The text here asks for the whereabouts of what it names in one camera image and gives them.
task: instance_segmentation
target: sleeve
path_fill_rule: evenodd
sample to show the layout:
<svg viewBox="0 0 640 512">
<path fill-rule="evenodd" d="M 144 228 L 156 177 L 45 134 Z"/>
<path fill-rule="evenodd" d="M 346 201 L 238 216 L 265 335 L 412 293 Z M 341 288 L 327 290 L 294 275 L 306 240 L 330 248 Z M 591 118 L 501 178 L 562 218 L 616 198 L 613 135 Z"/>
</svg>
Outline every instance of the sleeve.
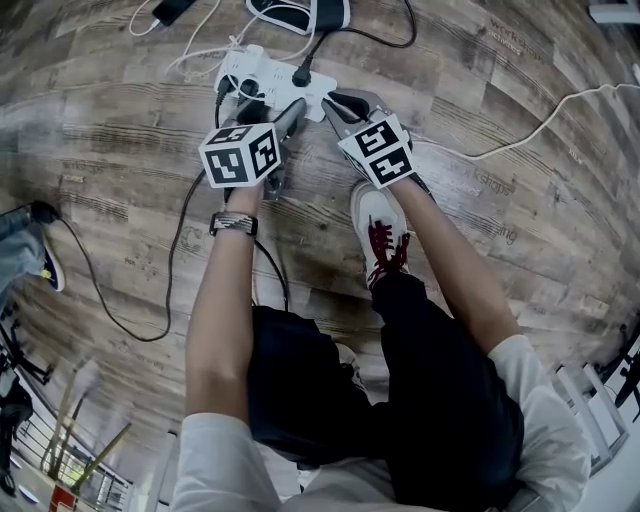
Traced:
<svg viewBox="0 0 640 512">
<path fill-rule="evenodd" d="M 245 423 L 213 413 L 185 418 L 173 512 L 273 512 L 279 507 Z"/>
<path fill-rule="evenodd" d="M 591 471 L 591 450 L 582 428 L 555 392 L 525 336 L 506 339 L 489 358 L 524 416 L 518 480 L 543 498 L 550 510 L 572 510 Z"/>
</svg>

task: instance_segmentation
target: black cable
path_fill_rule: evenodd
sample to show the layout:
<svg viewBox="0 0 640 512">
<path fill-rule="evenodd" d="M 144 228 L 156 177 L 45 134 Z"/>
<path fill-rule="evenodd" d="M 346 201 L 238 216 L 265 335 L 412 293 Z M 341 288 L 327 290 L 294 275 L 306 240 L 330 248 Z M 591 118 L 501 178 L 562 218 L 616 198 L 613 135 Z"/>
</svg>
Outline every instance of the black cable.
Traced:
<svg viewBox="0 0 640 512">
<path fill-rule="evenodd" d="M 338 28 L 335 30 L 331 30 L 329 32 L 325 32 L 324 34 L 322 34 L 322 37 L 318 39 L 318 41 L 313 46 L 309 54 L 305 57 L 302 64 L 298 67 L 298 69 L 294 73 L 294 76 L 293 76 L 294 85 L 296 85 L 297 87 L 306 87 L 307 85 L 309 85 L 309 83 L 311 82 L 311 74 L 310 74 L 311 63 L 313 62 L 313 59 L 317 51 L 327 40 L 327 37 L 329 37 L 330 34 L 334 34 L 335 32 L 351 32 L 353 34 L 360 34 L 361 36 L 367 37 L 372 41 L 376 41 L 377 43 L 383 44 L 390 48 L 409 48 L 409 46 L 413 45 L 413 43 L 416 42 L 416 39 L 418 37 L 418 22 L 416 20 L 416 13 L 413 10 L 413 6 L 411 5 L 410 0 L 404 0 L 404 3 L 407 6 L 407 11 L 409 13 L 409 22 L 411 23 L 411 36 L 407 41 L 405 41 L 404 43 L 394 43 L 393 41 L 386 41 L 385 39 L 382 39 L 381 37 L 378 37 L 374 34 L 370 34 L 369 32 L 365 32 L 364 30 L 359 30 L 357 28 L 349 28 L 349 27 Z"/>
<path fill-rule="evenodd" d="M 218 128 L 220 126 L 220 105 L 222 104 L 222 100 L 219 99 L 218 101 L 216 101 L 216 107 L 215 107 L 215 114 L 214 114 L 214 121 L 215 121 L 215 127 Z M 98 280 L 96 278 L 96 273 L 95 270 L 93 268 L 93 264 L 91 263 L 91 258 L 89 257 L 89 254 L 87 253 L 86 249 L 84 248 L 84 246 L 82 245 L 82 242 L 80 242 L 80 239 L 78 238 L 78 235 L 75 233 L 75 231 L 73 230 L 73 228 L 71 227 L 71 225 L 62 217 L 58 217 L 58 219 L 67 227 L 67 229 L 69 230 L 69 232 L 71 233 L 71 235 L 73 236 L 73 238 L 75 239 L 76 243 L 78 244 L 78 247 L 80 248 L 80 251 L 82 252 L 82 255 L 84 256 L 84 259 L 87 261 L 87 266 L 89 267 L 89 273 L 91 274 L 91 281 L 93 282 L 93 286 L 96 289 L 96 292 L 98 294 L 98 297 L 100 299 L 100 303 L 102 304 L 102 308 L 104 309 L 105 313 L 107 314 L 107 316 L 111 319 L 111 321 L 116 324 L 118 327 L 120 327 L 120 329 L 122 329 L 124 332 L 126 332 L 129 336 L 131 336 L 132 338 L 138 340 L 138 341 L 142 341 L 145 343 L 149 343 L 152 341 L 158 341 L 161 340 L 162 338 L 164 338 L 167 334 L 169 334 L 169 331 L 171 330 L 171 322 L 172 322 L 172 318 L 171 318 L 171 290 L 173 288 L 173 258 L 175 255 L 175 251 L 176 251 L 176 247 L 178 246 L 178 239 L 180 238 L 180 233 L 182 232 L 182 226 L 184 224 L 184 219 L 187 215 L 187 208 L 189 207 L 189 201 L 191 201 L 191 197 L 193 196 L 193 193 L 195 192 L 196 188 L 198 187 L 198 185 L 200 185 L 200 182 L 202 181 L 202 179 L 204 178 L 205 175 L 205 170 L 202 169 L 202 171 L 200 171 L 200 174 L 198 174 L 198 176 L 196 177 L 196 179 L 194 180 L 194 182 L 191 184 L 191 188 L 189 188 L 189 191 L 187 192 L 187 195 L 184 198 L 184 203 L 182 204 L 182 209 L 180 211 L 180 218 L 178 220 L 178 227 L 176 228 L 176 234 L 173 238 L 173 242 L 171 243 L 171 248 L 169 249 L 169 261 L 168 261 L 168 276 L 169 276 L 169 282 L 167 284 L 167 293 L 165 296 L 165 310 L 166 310 L 166 315 L 167 315 L 167 326 L 166 328 L 162 331 L 161 334 L 159 334 L 158 336 L 153 336 L 150 338 L 144 338 L 142 336 L 138 336 L 137 334 L 133 333 L 131 330 L 129 330 L 127 327 L 125 327 L 124 325 L 122 325 L 112 314 L 111 311 L 109 311 L 109 308 L 107 307 L 107 303 L 104 300 L 104 296 L 102 295 L 102 291 L 100 290 L 100 285 L 98 284 Z M 274 261 L 273 257 L 271 256 L 271 254 L 269 253 L 269 251 L 267 251 L 267 249 L 257 240 L 255 241 L 256 246 L 258 247 L 258 249 L 260 249 L 264 255 L 267 257 L 267 259 L 269 260 L 269 263 L 271 264 L 271 266 L 273 267 L 273 269 L 275 270 L 278 279 L 280 280 L 280 284 L 282 285 L 282 294 L 283 294 L 283 299 L 284 299 L 284 309 L 285 311 L 289 311 L 289 291 L 287 289 L 287 284 L 284 280 L 284 277 L 282 276 L 282 273 L 280 272 L 280 269 L 278 268 L 278 265 L 276 265 L 276 262 Z"/>
<path fill-rule="evenodd" d="M 218 103 L 216 101 L 216 110 L 213 113 L 213 119 L 216 123 L 216 128 L 220 128 L 220 105 L 222 104 L 222 102 Z"/>
<path fill-rule="evenodd" d="M 269 263 L 271 263 L 271 266 L 273 267 L 273 269 L 276 271 L 276 274 L 278 275 L 278 279 L 280 280 L 280 285 L 282 286 L 282 299 L 284 300 L 284 310 L 288 313 L 289 312 L 289 289 L 287 287 L 287 283 L 284 280 L 284 277 L 282 277 L 282 273 L 280 272 L 278 265 L 276 265 L 276 262 L 274 261 L 271 254 L 269 254 L 269 251 L 267 251 L 266 247 L 262 245 L 260 242 L 258 242 L 258 240 L 256 240 L 256 247 L 260 249 L 262 253 L 267 257 L 267 259 L 269 260 Z"/>
<path fill-rule="evenodd" d="M 200 171 L 200 174 L 198 174 L 198 177 L 195 179 L 195 181 L 191 185 L 191 188 L 189 189 L 189 192 L 187 192 L 186 197 L 184 198 L 184 203 L 182 204 L 182 210 L 180 212 L 180 220 L 178 221 L 178 227 L 176 229 L 176 234 L 175 234 L 175 236 L 173 238 L 173 242 L 171 243 L 171 249 L 169 249 L 169 263 L 168 263 L 169 283 L 167 284 L 167 294 L 165 296 L 165 310 L 166 310 L 166 314 L 167 314 L 167 327 L 164 329 L 164 331 L 162 331 L 162 334 L 159 334 L 158 336 L 153 336 L 151 338 L 143 338 L 142 336 L 138 336 L 137 334 L 134 334 L 129 329 L 127 329 L 124 325 L 122 325 L 118 320 L 116 320 L 116 318 L 111 314 L 111 311 L 109 311 L 109 308 L 107 307 L 107 304 L 106 304 L 106 302 L 104 300 L 104 297 L 102 296 L 102 291 L 100 290 L 100 285 L 98 284 L 98 280 L 96 279 L 96 273 L 95 273 L 95 271 L 93 269 L 93 264 L 91 263 L 91 258 L 89 258 L 89 254 L 87 254 L 87 251 L 85 250 L 84 246 L 80 242 L 80 239 L 78 238 L 78 235 L 76 235 L 76 233 L 73 230 L 73 228 L 71 227 L 71 225 L 65 219 L 63 219 L 62 217 L 58 217 L 58 219 L 65 226 L 67 226 L 67 229 L 71 232 L 71 234 L 73 235 L 73 238 L 75 238 L 76 243 L 78 244 L 78 247 L 80 247 L 80 251 L 82 251 L 82 255 L 84 256 L 84 259 L 87 260 L 87 266 L 89 267 L 89 273 L 91 274 L 91 281 L 93 281 L 93 286 L 96 289 L 96 292 L 98 293 L 98 297 L 100 298 L 100 302 L 102 303 L 102 307 L 103 307 L 105 313 L 107 314 L 107 316 L 111 319 L 111 321 L 114 324 L 116 324 L 118 327 L 120 327 L 120 329 L 122 329 L 124 332 L 126 332 L 129 336 L 131 336 L 132 338 L 135 338 L 138 341 L 143 341 L 145 343 L 148 343 L 148 342 L 152 342 L 152 341 L 161 340 L 167 334 L 169 334 L 169 331 L 171 329 L 171 289 L 173 287 L 173 257 L 174 257 L 175 252 L 176 252 L 176 247 L 178 246 L 178 239 L 180 238 L 180 232 L 182 231 L 182 225 L 184 224 L 184 218 L 185 218 L 185 216 L 187 214 L 187 207 L 189 206 L 189 201 L 191 200 L 191 196 L 195 192 L 196 188 L 198 187 L 198 185 L 202 181 L 202 178 L 204 178 L 204 175 L 205 175 L 205 171 L 204 171 L 204 169 L 202 169 L 202 171 Z"/>
<path fill-rule="evenodd" d="M 416 42 L 416 39 L 418 37 L 418 23 L 416 21 L 416 13 L 411 6 L 411 2 L 409 0 L 404 0 L 404 3 L 406 4 L 407 10 L 409 11 L 409 21 L 411 23 L 411 37 L 405 43 L 394 43 L 392 41 L 385 41 L 378 36 L 369 34 L 364 30 L 358 30 L 357 28 L 339 28 L 337 30 L 334 30 L 334 32 L 352 32 L 354 34 L 360 34 L 361 36 L 368 37 L 369 39 L 376 41 L 377 43 L 389 46 L 391 48 L 409 48 L 409 46 Z"/>
</svg>

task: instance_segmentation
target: white cable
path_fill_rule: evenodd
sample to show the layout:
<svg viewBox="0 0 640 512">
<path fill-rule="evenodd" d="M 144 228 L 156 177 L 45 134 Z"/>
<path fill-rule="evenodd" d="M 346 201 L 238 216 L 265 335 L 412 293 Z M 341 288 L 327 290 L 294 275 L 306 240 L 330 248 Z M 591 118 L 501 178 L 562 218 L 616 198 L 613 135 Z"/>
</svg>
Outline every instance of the white cable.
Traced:
<svg viewBox="0 0 640 512">
<path fill-rule="evenodd" d="M 191 48 L 191 45 L 193 44 L 193 40 L 196 38 L 196 36 L 198 35 L 198 32 L 200 32 L 200 29 L 204 26 L 204 24 L 209 21 L 209 19 L 211 18 L 211 16 L 213 16 L 213 13 L 216 12 L 218 10 L 218 7 L 220 7 L 220 2 L 222 0 L 218 0 L 216 2 L 216 4 L 213 6 L 213 8 L 209 11 L 209 14 L 207 14 L 203 20 L 200 22 L 200 24 L 196 27 L 196 29 L 193 31 L 193 34 L 191 34 L 191 37 L 189 38 L 189 42 L 187 43 L 187 46 L 184 49 L 184 52 L 182 52 L 182 56 L 184 57 L 187 53 L 189 53 L 189 49 Z M 180 63 L 178 63 L 178 65 L 176 65 L 176 70 L 178 71 L 178 73 L 182 74 L 183 76 L 186 76 L 184 73 L 182 73 L 179 69 Z"/>
<path fill-rule="evenodd" d="M 142 2 L 142 4 L 140 5 L 140 7 L 138 7 L 136 9 L 136 12 L 133 13 L 133 16 L 131 16 L 131 19 L 129 20 L 129 33 L 132 36 L 136 36 L 136 37 L 140 37 L 140 36 L 146 36 L 149 32 L 151 32 L 154 28 L 156 28 L 158 25 L 160 25 L 160 20 L 156 19 L 151 26 L 145 30 L 144 32 L 134 32 L 133 31 L 133 20 L 136 19 L 136 16 L 138 15 L 138 13 L 144 8 L 145 5 L 147 5 L 150 2 L 150 0 L 144 0 L 144 2 Z"/>
<path fill-rule="evenodd" d="M 236 50 L 240 50 L 242 51 L 243 48 L 241 46 L 242 44 L 242 40 L 244 39 L 244 36 L 247 32 L 247 30 L 251 27 L 251 25 L 253 25 L 253 23 L 257 20 L 257 19 L 262 19 L 262 15 L 267 12 L 270 11 L 271 9 L 292 9 L 292 10 L 296 10 L 296 11 L 302 11 L 305 14 L 307 14 L 307 16 L 311 16 L 311 13 L 309 12 L 308 9 L 305 9 L 304 7 L 300 7 L 300 6 L 296 6 L 296 5 L 272 5 L 270 7 L 267 7 L 266 9 L 263 9 L 260 13 L 256 14 L 250 21 L 249 23 L 247 23 L 245 25 L 245 27 L 235 36 L 229 36 L 229 39 L 231 40 L 231 42 L 226 45 L 226 46 L 222 46 L 220 48 L 208 48 L 206 50 L 200 50 L 197 52 L 192 52 L 192 53 L 187 53 L 188 48 L 190 47 L 191 43 L 193 42 L 193 39 L 195 38 L 195 34 L 197 33 L 197 31 L 201 28 L 202 25 L 204 25 L 204 23 L 209 19 L 209 17 L 213 14 L 213 12 L 215 12 L 215 9 L 218 7 L 218 4 L 216 4 L 216 6 L 214 7 L 214 9 L 212 9 L 212 12 L 209 13 L 209 15 L 207 16 L 207 18 L 205 18 L 205 20 L 203 20 L 203 22 L 201 22 L 200 26 L 196 29 L 196 32 L 194 32 L 194 34 L 191 36 L 191 39 L 189 41 L 189 44 L 187 45 L 187 48 L 185 49 L 185 52 L 182 54 L 181 57 L 178 57 L 176 60 L 174 60 L 171 64 L 169 64 L 167 66 L 167 68 L 165 69 L 165 74 L 167 74 L 171 68 L 176 67 L 176 70 L 178 71 L 178 73 L 180 73 L 181 75 L 183 75 L 184 77 L 186 77 L 187 79 L 191 78 L 191 77 L 201 77 L 201 76 L 206 76 L 209 73 L 211 73 L 212 71 L 216 70 L 219 66 L 221 66 L 224 62 L 221 61 L 217 64 L 215 64 L 214 66 L 212 66 L 211 68 L 205 70 L 205 71 L 191 71 L 191 72 L 186 72 L 183 73 L 178 66 L 180 65 L 180 63 L 184 62 L 187 59 L 191 59 L 193 57 L 197 57 L 199 55 L 207 55 L 210 53 L 217 53 L 217 52 L 230 52 L 230 51 L 236 51 Z M 307 41 L 307 44 L 299 51 L 288 55 L 286 57 L 283 57 L 281 59 L 277 59 L 277 60 L 289 60 L 289 59 L 294 59 L 297 56 L 301 55 L 302 53 L 304 53 L 309 46 L 311 46 L 311 43 L 313 41 L 313 37 L 315 36 L 315 27 L 312 28 L 309 40 Z M 249 96 L 247 94 L 244 94 L 242 91 L 240 91 L 238 89 L 238 92 L 240 94 L 242 94 L 243 96 L 248 97 L 249 99 L 262 99 L 262 98 L 254 98 L 253 96 Z"/>
<path fill-rule="evenodd" d="M 297 52 L 295 52 L 295 53 L 293 53 L 293 54 L 291 54 L 291 55 L 288 55 L 287 57 L 282 57 L 281 59 L 276 59 L 276 60 L 279 60 L 279 61 L 291 60 L 291 59 L 295 59 L 297 56 L 299 56 L 299 55 L 303 54 L 304 52 L 306 52 L 306 51 L 307 51 L 307 49 L 309 48 L 309 46 L 311 46 L 311 43 L 313 42 L 313 38 L 314 38 L 314 36 L 315 36 L 315 35 L 316 35 L 316 27 L 315 27 L 315 26 L 313 26 L 313 27 L 311 27 L 311 34 L 310 34 L 310 36 L 309 36 L 309 40 L 307 41 L 307 44 L 305 44 L 305 45 L 304 45 L 304 47 L 303 47 L 301 50 L 299 50 L 299 51 L 297 51 Z M 227 77 L 229 78 L 229 82 L 231 82 L 231 85 L 233 85 L 233 87 L 238 91 L 238 94 L 239 94 L 239 95 L 244 96 L 245 98 L 250 99 L 250 100 L 264 100 L 264 98 L 260 98 L 260 97 L 256 97 L 256 96 L 251 96 L 251 95 L 249 95 L 249 94 L 247 94 L 247 93 L 243 92 L 243 91 L 242 91 L 242 89 L 240 89 L 240 84 L 238 84 L 238 83 L 235 81 L 235 78 L 233 78 L 233 76 L 232 76 L 230 73 L 226 73 L 226 67 L 225 67 L 225 74 L 226 74 L 226 75 L 227 75 Z"/>
<path fill-rule="evenodd" d="M 549 115 L 549 117 L 547 117 L 547 119 L 540 126 L 538 126 L 533 132 L 531 132 L 531 134 L 528 137 L 525 137 L 524 139 L 516 141 L 516 142 L 512 142 L 511 144 L 507 144 L 506 146 L 501 146 L 499 148 L 492 149 L 491 151 L 487 151 L 486 153 L 480 153 L 478 155 L 467 155 L 465 153 L 461 153 L 460 151 L 456 151 L 455 149 L 450 149 L 450 148 L 448 148 L 446 146 L 443 146 L 442 144 L 438 144 L 437 142 L 433 142 L 433 141 L 427 140 L 424 137 L 422 137 L 421 135 L 417 135 L 417 134 L 412 134 L 412 135 L 414 135 L 416 138 L 419 139 L 419 140 L 416 141 L 416 144 L 426 144 L 427 146 L 431 146 L 431 147 L 434 147 L 434 148 L 437 148 L 437 149 L 442 149 L 443 151 L 446 151 L 447 153 L 451 153 L 452 155 L 455 155 L 455 156 L 457 156 L 459 158 L 462 158 L 464 160 L 470 160 L 470 161 L 483 160 L 485 158 L 489 158 L 490 156 L 494 156 L 494 155 L 497 155 L 499 153 L 502 153 L 503 151 L 508 151 L 509 149 L 515 149 L 517 147 L 523 146 L 524 144 L 527 144 L 536 135 L 538 135 L 542 130 L 544 130 L 549 125 L 549 123 L 551 123 L 551 121 L 553 121 L 553 119 L 556 117 L 558 112 L 560 112 L 560 109 L 562 108 L 562 106 L 568 100 L 570 100 L 572 98 L 579 98 L 580 96 L 584 96 L 586 94 L 591 94 L 591 93 L 594 93 L 594 92 L 601 92 L 604 89 L 611 89 L 613 91 L 617 91 L 621 87 L 629 87 L 631 89 L 640 90 L 640 85 L 635 85 L 635 84 L 618 84 L 616 86 L 613 86 L 611 84 L 603 84 L 600 87 L 596 87 L 596 88 L 593 88 L 593 89 L 587 89 L 586 91 L 576 92 L 576 93 L 573 93 L 573 94 L 568 94 L 567 96 L 562 98 L 562 100 L 560 100 L 560 103 L 558 103 L 558 106 L 551 113 L 551 115 Z"/>
</svg>

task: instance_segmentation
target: white shirt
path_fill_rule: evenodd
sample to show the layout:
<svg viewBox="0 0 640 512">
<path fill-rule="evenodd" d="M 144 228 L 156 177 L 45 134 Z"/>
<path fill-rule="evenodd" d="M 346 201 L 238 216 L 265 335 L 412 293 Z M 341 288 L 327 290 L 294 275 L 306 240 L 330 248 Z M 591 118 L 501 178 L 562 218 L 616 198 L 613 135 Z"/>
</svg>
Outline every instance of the white shirt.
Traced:
<svg viewBox="0 0 640 512">
<path fill-rule="evenodd" d="M 529 340 L 503 341 L 489 354 L 508 395 L 524 416 L 517 479 L 527 490 L 509 511 L 569 511 L 580 501 L 591 469 L 589 444 L 557 395 Z M 413 512 L 394 501 L 381 460 L 350 459 L 323 466 L 303 494 L 282 503 L 249 427 L 220 414 L 194 414 L 182 424 L 173 512 Z"/>
</svg>

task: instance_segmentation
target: hand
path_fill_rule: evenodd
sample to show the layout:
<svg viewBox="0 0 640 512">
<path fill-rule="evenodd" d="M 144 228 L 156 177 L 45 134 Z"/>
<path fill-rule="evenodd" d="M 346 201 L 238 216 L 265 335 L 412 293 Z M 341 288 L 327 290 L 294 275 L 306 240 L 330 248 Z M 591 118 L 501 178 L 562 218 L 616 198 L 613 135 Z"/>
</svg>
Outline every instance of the hand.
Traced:
<svg viewBox="0 0 640 512">
<path fill-rule="evenodd" d="M 264 180 L 253 187 L 238 187 L 231 192 L 225 210 L 235 213 L 246 213 L 252 217 L 258 215 L 260 201 L 264 194 Z"/>
</svg>

